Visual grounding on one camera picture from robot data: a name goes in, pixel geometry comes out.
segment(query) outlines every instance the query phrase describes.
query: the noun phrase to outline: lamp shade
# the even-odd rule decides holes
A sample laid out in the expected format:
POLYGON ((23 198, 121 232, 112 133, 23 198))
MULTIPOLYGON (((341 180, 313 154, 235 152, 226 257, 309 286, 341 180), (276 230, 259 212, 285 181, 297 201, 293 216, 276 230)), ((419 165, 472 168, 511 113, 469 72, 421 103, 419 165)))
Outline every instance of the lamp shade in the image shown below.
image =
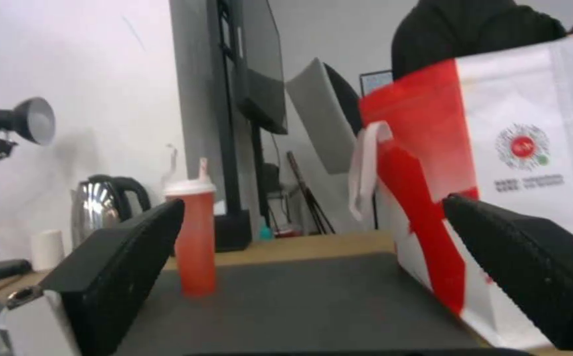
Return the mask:
POLYGON ((33 97, 13 110, 0 110, 0 131, 15 131, 26 140, 47 145, 55 135, 53 109, 42 97, 33 97))

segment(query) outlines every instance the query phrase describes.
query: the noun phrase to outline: wooden desk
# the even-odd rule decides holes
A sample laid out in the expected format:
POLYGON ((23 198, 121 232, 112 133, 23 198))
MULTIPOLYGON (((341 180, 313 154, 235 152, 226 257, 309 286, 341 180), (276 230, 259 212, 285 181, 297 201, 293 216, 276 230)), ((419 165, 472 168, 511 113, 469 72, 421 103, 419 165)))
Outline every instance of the wooden desk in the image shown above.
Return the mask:
MULTIPOLYGON (((338 236, 307 236, 274 241, 259 241, 253 243, 247 250, 242 252, 216 254, 216 264, 218 266, 264 264, 269 262, 365 255, 375 252, 395 252, 394 242, 390 238, 389 232, 377 231, 338 236)), ((175 268, 174 259, 169 259, 166 266, 164 266, 166 270, 175 268)), ((45 275, 46 272, 25 275, 19 281, 0 289, 0 300, 5 299, 17 289, 37 284, 45 275)), ((0 286, 8 283, 11 283, 11 279, 0 281, 0 286)), ((478 339, 478 345, 487 347, 487 344, 481 338, 478 336, 476 338, 478 339)), ((560 352, 555 349, 537 350, 532 353, 539 356, 573 356, 573 352, 560 352)))

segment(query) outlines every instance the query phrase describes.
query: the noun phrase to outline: cup lid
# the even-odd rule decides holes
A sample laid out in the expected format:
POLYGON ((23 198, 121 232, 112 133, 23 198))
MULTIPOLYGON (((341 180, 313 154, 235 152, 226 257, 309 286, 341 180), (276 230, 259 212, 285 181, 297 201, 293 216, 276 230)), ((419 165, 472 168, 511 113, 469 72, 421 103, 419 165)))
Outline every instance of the cup lid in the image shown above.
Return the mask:
POLYGON ((215 190, 216 186, 209 179, 190 179, 173 182, 172 184, 167 185, 166 189, 164 189, 164 195, 192 195, 202 194, 204 192, 214 192, 215 190))

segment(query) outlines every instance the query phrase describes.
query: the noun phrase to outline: white bag handle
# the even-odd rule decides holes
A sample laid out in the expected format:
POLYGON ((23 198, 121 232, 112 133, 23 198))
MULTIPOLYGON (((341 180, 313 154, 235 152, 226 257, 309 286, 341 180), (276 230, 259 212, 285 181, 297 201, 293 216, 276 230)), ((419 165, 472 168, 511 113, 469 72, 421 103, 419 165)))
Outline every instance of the white bag handle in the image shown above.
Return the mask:
POLYGON ((377 144, 393 139, 387 122, 370 124, 359 132, 352 152, 352 162, 348 172, 348 207, 357 221, 372 208, 370 201, 377 181, 377 144))

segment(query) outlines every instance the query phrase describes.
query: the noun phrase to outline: person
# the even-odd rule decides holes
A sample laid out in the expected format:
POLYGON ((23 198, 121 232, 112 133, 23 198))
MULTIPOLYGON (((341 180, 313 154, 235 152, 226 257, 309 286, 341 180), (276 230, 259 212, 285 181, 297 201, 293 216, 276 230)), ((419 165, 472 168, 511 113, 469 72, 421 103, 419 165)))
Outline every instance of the person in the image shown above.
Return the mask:
POLYGON ((445 59, 564 38, 563 25, 514 0, 419 0, 392 42, 395 81, 445 59))

